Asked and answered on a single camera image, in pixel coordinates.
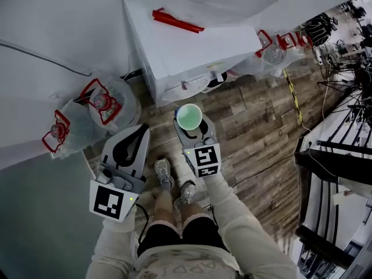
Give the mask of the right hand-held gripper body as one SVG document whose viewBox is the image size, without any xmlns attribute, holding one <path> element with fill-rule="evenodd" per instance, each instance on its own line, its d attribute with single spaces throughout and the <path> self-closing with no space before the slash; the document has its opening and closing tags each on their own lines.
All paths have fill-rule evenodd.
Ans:
<svg viewBox="0 0 372 279">
<path fill-rule="evenodd" d="M 198 142 L 194 147 L 183 148 L 185 160 L 196 178 L 205 178 L 220 173 L 220 144 L 213 138 Z"/>
</svg>

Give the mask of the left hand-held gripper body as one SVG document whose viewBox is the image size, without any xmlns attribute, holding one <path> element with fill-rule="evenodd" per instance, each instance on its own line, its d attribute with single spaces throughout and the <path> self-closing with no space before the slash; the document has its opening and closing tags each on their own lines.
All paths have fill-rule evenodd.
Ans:
<svg viewBox="0 0 372 279">
<path fill-rule="evenodd" d="M 98 175 L 90 181 L 91 213 L 122 222 L 145 188 L 146 178 L 136 178 L 100 162 Z"/>
</svg>

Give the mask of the green plastic cup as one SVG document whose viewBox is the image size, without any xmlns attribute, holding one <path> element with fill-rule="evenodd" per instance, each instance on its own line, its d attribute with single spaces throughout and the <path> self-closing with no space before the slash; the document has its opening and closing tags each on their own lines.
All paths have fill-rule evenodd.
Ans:
<svg viewBox="0 0 372 279">
<path fill-rule="evenodd" d="M 203 114 L 199 106 L 188 103 L 176 109 L 175 118 L 179 127 L 186 131 L 192 131 L 200 125 Z"/>
</svg>

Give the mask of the white water dispenser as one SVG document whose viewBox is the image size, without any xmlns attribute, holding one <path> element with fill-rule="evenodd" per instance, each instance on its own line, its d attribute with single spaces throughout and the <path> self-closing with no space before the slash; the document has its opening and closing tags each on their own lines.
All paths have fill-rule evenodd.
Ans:
<svg viewBox="0 0 372 279">
<path fill-rule="evenodd" d="M 123 3 L 158 108 L 202 93 L 213 72 L 228 72 L 261 47 L 251 26 L 207 28 L 197 34 L 155 21 L 140 0 Z"/>
</svg>

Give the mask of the person's right forearm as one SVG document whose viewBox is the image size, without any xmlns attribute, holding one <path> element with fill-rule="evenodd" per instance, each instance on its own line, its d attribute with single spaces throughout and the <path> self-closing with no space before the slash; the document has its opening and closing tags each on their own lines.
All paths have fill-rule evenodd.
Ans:
<svg viewBox="0 0 372 279">
<path fill-rule="evenodd" d="M 222 174 L 204 178 L 219 234 L 249 279 L 297 279 L 297 268 L 239 200 Z"/>
</svg>

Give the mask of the person's left forearm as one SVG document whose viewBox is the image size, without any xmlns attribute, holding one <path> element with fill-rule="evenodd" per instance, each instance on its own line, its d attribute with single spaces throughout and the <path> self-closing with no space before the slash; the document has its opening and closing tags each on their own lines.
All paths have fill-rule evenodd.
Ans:
<svg viewBox="0 0 372 279">
<path fill-rule="evenodd" d="M 104 219 L 85 279 L 128 279 L 134 271 L 132 245 L 136 208 L 121 222 Z"/>
</svg>

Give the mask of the person's left grey shoe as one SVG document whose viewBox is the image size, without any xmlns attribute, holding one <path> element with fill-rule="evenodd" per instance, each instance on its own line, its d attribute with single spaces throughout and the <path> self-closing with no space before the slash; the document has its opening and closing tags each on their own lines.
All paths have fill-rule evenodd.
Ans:
<svg viewBox="0 0 372 279">
<path fill-rule="evenodd" d="M 163 190 L 171 191 L 175 186 L 174 178 L 171 175 L 171 165 L 166 158 L 155 162 L 155 172 Z"/>
</svg>

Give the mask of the person's grey shoe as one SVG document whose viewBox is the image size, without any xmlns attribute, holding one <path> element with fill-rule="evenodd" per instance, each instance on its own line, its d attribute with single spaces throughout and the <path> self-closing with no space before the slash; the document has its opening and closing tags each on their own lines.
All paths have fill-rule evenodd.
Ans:
<svg viewBox="0 0 372 279">
<path fill-rule="evenodd" d="M 193 201 L 195 192 L 196 192 L 196 184 L 192 181 L 186 181 L 181 187 L 181 196 L 180 201 L 182 204 L 190 204 Z"/>
<path fill-rule="evenodd" d="M 155 172 L 163 190 L 171 191 L 175 186 L 174 178 L 171 175 L 171 165 L 166 158 L 155 162 Z"/>
</svg>

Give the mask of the person's right grey shoe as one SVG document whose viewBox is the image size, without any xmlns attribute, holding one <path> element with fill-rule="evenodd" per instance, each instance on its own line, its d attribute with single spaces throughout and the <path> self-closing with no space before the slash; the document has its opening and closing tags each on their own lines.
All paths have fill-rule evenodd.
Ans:
<svg viewBox="0 0 372 279">
<path fill-rule="evenodd" d="M 193 201 L 195 192 L 196 192 L 196 184 L 192 181 L 186 181 L 181 187 L 181 196 L 180 201 L 182 204 L 190 204 Z"/>
</svg>

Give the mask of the small white waste bin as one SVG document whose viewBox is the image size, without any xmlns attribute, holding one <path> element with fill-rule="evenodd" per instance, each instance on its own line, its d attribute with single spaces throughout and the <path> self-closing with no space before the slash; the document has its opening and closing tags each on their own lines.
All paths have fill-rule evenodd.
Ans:
<svg viewBox="0 0 372 279">
<path fill-rule="evenodd" d="M 211 79 L 208 85 L 202 90 L 202 93 L 206 94 L 221 86 L 222 83 L 224 83 L 227 79 L 227 72 L 226 71 L 224 73 L 213 72 L 212 77 L 213 79 Z"/>
</svg>

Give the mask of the person's right leg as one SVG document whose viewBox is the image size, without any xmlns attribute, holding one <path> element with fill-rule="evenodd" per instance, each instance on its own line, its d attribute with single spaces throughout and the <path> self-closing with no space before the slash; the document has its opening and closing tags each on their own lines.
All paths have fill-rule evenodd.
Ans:
<svg viewBox="0 0 372 279">
<path fill-rule="evenodd" d="M 178 205 L 178 210 L 180 211 L 181 220 L 183 223 L 185 223 L 189 217 L 203 213 L 203 209 L 198 203 L 186 204 L 180 202 Z"/>
</svg>

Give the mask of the person's leg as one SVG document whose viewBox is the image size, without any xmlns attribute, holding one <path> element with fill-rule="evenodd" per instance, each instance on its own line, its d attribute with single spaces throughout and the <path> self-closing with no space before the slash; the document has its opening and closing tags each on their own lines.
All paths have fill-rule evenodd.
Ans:
<svg viewBox="0 0 372 279">
<path fill-rule="evenodd" d="M 189 217 L 203 213 L 203 209 L 198 203 L 186 204 L 180 202 L 178 205 L 178 210 L 180 211 L 181 220 L 183 223 L 185 223 Z"/>
<path fill-rule="evenodd" d="M 177 196 L 177 187 L 173 187 L 170 190 L 161 190 L 155 201 L 154 221 L 163 221 L 167 224 L 171 224 L 173 227 L 177 226 L 173 205 Z"/>
</svg>

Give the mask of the person's left leg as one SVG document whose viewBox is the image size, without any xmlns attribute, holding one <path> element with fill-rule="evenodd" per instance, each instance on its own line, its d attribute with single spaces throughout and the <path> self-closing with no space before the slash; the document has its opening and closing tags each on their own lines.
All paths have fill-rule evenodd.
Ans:
<svg viewBox="0 0 372 279">
<path fill-rule="evenodd" d="M 173 205 L 177 196 L 177 187 L 173 187 L 170 190 L 161 190 L 155 201 L 154 221 L 163 221 L 167 224 L 171 224 L 173 227 L 177 226 Z"/>
</svg>

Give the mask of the frosted glass partition panel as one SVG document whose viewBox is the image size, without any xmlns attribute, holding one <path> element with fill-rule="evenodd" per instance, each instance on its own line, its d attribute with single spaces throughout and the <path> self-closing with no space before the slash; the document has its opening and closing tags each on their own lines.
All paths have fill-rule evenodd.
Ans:
<svg viewBox="0 0 372 279">
<path fill-rule="evenodd" d="M 0 273 L 7 279 L 84 279 L 102 219 L 89 211 L 82 153 L 44 154 L 0 170 Z"/>
</svg>

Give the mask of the person's black shorts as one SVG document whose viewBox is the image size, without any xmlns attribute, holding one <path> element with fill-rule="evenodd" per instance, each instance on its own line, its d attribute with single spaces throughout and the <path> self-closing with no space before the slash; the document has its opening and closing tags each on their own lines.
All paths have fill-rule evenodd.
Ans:
<svg viewBox="0 0 372 279">
<path fill-rule="evenodd" d="M 163 220 L 152 222 L 138 247 L 137 255 L 141 256 L 151 248 L 174 245 L 203 245 L 227 250 L 218 226 L 209 216 L 202 214 L 189 218 L 184 223 L 181 235 L 169 222 Z"/>
</svg>

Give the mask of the black power adapter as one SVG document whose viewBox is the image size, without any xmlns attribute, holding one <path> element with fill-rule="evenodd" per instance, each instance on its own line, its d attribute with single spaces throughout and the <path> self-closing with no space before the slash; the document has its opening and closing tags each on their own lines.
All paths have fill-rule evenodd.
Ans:
<svg viewBox="0 0 372 279">
<path fill-rule="evenodd" d="M 142 70 L 137 69 L 137 70 L 134 70 L 132 72 L 129 72 L 129 73 L 125 74 L 124 76 L 121 76 L 120 78 L 124 81 L 127 81 L 127 80 L 130 80 L 132 78 L 136 78 L 136 77 L 141 76 L 141 75 L 142 75 Z"/>
</svg>

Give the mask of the yellow black striped floor strip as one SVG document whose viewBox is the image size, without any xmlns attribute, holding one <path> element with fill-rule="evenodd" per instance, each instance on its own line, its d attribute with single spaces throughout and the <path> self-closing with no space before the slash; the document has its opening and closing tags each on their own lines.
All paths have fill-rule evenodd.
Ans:
<svg viewBox="0 0 372 279">
<path fill-rule="evenodd" d="M 294 85 L 293 85 L 293 82 L 291 81 L 291 79 L 289 77 L 289 74 L 288 74 L 286 69 L 283 70 L 283 75 L 284 75 L 284 77 L 285 77 L 285 79 L 288 83 L 289 90 L 292 94 L 294 104 L 295 104 L 295 109 L 298 113 L 300 124 L 303 124 L 303 116 L 302 116 L 302 112 L 301 112 L 301 109 L 300 109 L 300 106 L 299 106 L 299 102 L 298 102 L 298 99 L 297 99 L 297 96 L 296 96 L 296 93 L 295 93 L 295 90 L 294 90 Z"/>
</svg>

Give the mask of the person's light sweatshirt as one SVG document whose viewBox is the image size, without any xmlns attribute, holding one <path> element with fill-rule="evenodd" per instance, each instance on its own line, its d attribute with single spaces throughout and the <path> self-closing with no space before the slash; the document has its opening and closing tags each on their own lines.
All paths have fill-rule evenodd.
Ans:
<svg viewBox="0 0 372 279">
<path fill-rule="evenodd" d="M 204 245 L 158 246 L 134 264 L 133 279 L 241 279 L 241 268 L 229 252 Z"/>
</svg>

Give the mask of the black metal rack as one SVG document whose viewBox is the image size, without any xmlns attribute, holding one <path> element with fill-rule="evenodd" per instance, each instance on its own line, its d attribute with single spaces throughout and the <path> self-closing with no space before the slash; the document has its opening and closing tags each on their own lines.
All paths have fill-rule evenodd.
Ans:
<svg viewBox="0 0 372 279">
<path fill-rule="evenodd" d="M 300 137 L 301 205 L 293 259 L 306 279 L 369 277 L 372 137 L 361 131 Z"/>
</svg>

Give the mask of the red plastic strip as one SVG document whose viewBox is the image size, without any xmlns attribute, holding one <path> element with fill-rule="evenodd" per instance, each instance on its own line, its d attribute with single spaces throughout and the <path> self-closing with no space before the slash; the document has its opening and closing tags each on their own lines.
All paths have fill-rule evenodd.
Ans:
<svg viewBox="0 0 372 279">
<path fill-rule="evenodd" d="M 177 28 L 180 28 L 180 29 L 183 29 L 183 30 L 187 30 L 187 31 L 190 31 L 190 32 L 193 32 L 193 33 L 198 34 L 198 33 L 204 31 L 203 27 L 199 27 L 199 26 L 193 25 L 191 23 L 187 23 L 187 22 L 178 20 L 175 17 L 171 16 L 170 14 L 165 13 L 163 8 L 153 10 L 152 11 L 152 17 L 157 22 L 161 22 L 161 23 L 164 23 L 164 24 L 167 24 L 167 25 L 170 25 L 170 26 L 173 26 L 173 27 L 177 27 Z"/>
</svg>

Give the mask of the black white striped bag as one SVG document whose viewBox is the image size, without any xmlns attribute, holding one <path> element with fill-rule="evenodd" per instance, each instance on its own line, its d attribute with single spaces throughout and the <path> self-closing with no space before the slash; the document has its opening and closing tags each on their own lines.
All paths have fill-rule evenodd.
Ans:
<svg viewBox="0 0 372 279">
<path fill-rule="evenodd" d="M 318 47 L 329 40 L 334 26 L 330 17 L 321 13 L 307 21 L 302 30 L 310 37 L 312 44 Z"/>
</svg>

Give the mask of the black tripod stand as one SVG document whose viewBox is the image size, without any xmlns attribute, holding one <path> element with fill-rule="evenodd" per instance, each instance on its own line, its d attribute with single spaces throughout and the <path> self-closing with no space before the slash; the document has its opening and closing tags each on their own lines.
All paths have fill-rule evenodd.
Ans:
<svg viewBox="0 0 372 279">
<path fill-rule="evenodd" d="M 332 112 L 341 113 L 350 110 L 360 114 L 361 120 L 372 128 L 372 71 L 365 67 L 352 69 L 350 76 L 330 73 L 327 80 L 319 81 L 326 89 L 343 93 L 345 101 Z"/>
</svg>

